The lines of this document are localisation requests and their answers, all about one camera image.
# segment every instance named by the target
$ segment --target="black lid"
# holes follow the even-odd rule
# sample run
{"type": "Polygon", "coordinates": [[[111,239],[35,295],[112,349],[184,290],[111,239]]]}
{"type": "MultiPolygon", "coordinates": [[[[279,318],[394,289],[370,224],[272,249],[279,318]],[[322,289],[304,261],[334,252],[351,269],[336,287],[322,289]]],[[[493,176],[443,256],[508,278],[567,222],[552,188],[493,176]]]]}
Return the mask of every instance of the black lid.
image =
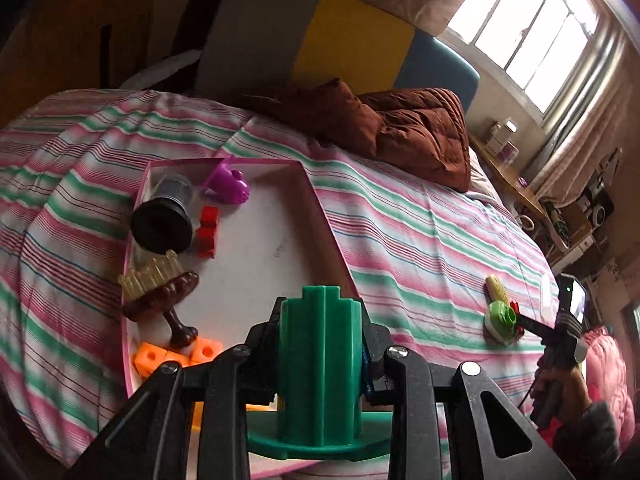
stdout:
{"type": "Polygon", "coordinates": [[[140,204],[131,218],[131,234],[140,247],[155,254],[181,253],[191,245],[193,227],[175,200],[158,197],[140,204]]]}

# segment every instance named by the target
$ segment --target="blue headboard panel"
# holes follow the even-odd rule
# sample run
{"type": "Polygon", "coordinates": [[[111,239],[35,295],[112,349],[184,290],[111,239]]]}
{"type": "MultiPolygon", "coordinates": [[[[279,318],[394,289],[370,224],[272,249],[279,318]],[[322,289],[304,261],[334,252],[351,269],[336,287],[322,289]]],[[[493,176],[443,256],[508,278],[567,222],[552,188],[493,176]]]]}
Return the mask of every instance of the blue headboard panel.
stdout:
{"type": "Polygon", "coordinates": [[[478,81],[478,72],[463,57],[417,28],[394,88],[446,88],[460,97],[466,112],[478,90],[478,81]]]}

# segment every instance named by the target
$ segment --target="person's arm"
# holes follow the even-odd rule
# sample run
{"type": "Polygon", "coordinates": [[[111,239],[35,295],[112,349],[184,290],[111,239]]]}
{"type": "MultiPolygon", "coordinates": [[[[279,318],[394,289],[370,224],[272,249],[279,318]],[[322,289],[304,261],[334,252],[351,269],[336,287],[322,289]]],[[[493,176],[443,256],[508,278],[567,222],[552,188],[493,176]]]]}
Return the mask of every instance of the person's arm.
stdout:
{"type": "Polygon", "coordinates": [[[562,405],[558,412],[562,426],[554,437],[554,451],[577,480],[604,478],[620,454],[616,423],[607,403],[591,402],[578,367],[540,370],[532,397],[553,380],[562,383],[562,405]]]}

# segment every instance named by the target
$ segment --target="green plastic object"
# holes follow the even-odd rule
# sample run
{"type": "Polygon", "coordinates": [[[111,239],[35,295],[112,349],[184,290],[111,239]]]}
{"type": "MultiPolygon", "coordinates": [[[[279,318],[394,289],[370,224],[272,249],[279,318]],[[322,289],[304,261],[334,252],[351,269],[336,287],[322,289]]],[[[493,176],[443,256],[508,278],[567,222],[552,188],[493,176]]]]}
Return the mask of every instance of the green plastic object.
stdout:
{"type": "Polygon", "coordinates": [[[389,453],[389,412],[365,412],[360,303],[306,286],[280,311],[277,412],[248,412],[249,451],[270,458],[364,460],[389,453]]]}
{"type": "Polygon", "coordinates": [[[490,332],[492,328],[503,341],[508,341],[516,335],[516,313],[504,301],[492,301],[487,316],[491,324],[487,328],[490,332]]]}

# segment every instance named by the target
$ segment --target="hand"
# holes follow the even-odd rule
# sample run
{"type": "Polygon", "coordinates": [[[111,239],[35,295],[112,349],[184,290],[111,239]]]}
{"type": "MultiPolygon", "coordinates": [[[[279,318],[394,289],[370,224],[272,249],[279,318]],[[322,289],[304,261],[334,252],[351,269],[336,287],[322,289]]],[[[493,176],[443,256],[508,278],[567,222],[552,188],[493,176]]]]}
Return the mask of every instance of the hand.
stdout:
{"type": "Polygon", "coordinates": [[[535,399],[539,396],[553,380],[560,381],[562,384],[562,405],[558,411],[558,420],[563,424],[579,422],[582,414],[591,405],[587,383],[584,382],[580,368],[577,365],[571,370],[539,368],[530,394],[531,398],[535,399]]]}

